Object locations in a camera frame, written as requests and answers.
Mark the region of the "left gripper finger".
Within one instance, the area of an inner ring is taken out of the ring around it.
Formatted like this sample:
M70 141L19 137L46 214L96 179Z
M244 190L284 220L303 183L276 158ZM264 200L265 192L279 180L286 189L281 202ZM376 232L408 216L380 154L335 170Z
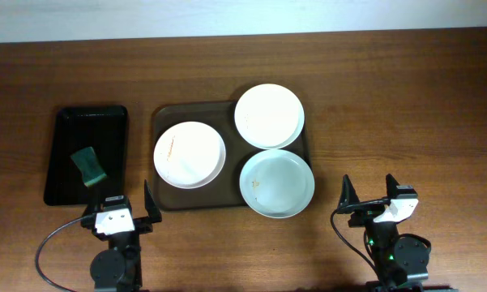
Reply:
M101 212L101 194L99 186L88 188L88 204L83 212L83 216L91 216Z
M144 181L144 204L147 211L147 219L152 224L162 222L161 212L156 206L147 180Z

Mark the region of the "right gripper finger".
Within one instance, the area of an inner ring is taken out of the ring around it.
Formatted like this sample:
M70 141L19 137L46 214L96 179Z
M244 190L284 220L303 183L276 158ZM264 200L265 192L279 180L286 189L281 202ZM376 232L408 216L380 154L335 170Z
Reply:
M342 180L340 199L337 204L337 213L352 213L359 203L360 200L350 177L345 174Z
M395 180L392 174L386 175L387 197L389 199L396 199L399 195L399 183Z

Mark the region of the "green cleaning sponge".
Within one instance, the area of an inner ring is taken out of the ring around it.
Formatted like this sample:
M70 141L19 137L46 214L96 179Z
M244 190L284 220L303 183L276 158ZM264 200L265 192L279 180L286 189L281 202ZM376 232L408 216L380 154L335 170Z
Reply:
M82 148L70 155L81 173L83 184L90 188L107 178L93 147Z

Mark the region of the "white plate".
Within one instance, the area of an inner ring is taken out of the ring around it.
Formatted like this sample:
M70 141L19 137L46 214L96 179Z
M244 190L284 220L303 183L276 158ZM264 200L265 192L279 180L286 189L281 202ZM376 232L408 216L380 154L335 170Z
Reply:
M252 146L284 148L301 134L305 112L290 89L260 84L241 95L235 106L234 122L240 136Z
M156 141L153 164L169 185L181 189L203 187L224 167L226 147L217 130L202 122L180 122Z

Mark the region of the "pale blue plate bottom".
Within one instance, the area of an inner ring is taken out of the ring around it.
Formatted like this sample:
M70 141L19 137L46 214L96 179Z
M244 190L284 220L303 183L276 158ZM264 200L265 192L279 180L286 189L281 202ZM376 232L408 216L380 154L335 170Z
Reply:
M314 196L311 168L297 154L272 149L253 155L239 177L242 198L256 213L284 219L303 211Z

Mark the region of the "white plate top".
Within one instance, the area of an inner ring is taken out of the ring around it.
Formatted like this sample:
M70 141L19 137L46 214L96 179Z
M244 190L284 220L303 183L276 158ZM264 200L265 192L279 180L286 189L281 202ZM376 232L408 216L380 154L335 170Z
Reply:
M240 136L252 146L284 148L301 134L305 112L290 89L260 84L241 95L235 106L234 122Z

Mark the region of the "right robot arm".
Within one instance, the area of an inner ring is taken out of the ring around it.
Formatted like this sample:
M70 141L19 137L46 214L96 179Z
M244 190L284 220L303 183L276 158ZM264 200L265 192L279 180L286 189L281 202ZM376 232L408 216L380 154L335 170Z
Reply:
M365 284L368 291L422 291L429 278L427 265L431 252L428 239L415 234L401 234L397 225L410 218L419 203L410 185L401 185L386 176L387 195L376 200L359 200L348 175L343 176L340 200L331 214L331 226L342 242L372 268L376 281ZM364 228L366 253L358 251L337 230L336 214L348 214L348 226Z

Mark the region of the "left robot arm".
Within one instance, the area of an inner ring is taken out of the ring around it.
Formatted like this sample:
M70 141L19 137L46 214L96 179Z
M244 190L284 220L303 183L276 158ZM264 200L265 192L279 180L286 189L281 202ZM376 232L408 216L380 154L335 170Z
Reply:
M144 183L144 207L147 216L134 218L130 201L124 195L104 197L105 186L98 182L90 187L90 199L81 226L92 232L108 248L94 257L90 275L95 291L141 291L143 289L140 236L153 231L162 221L152 198L149 184Z

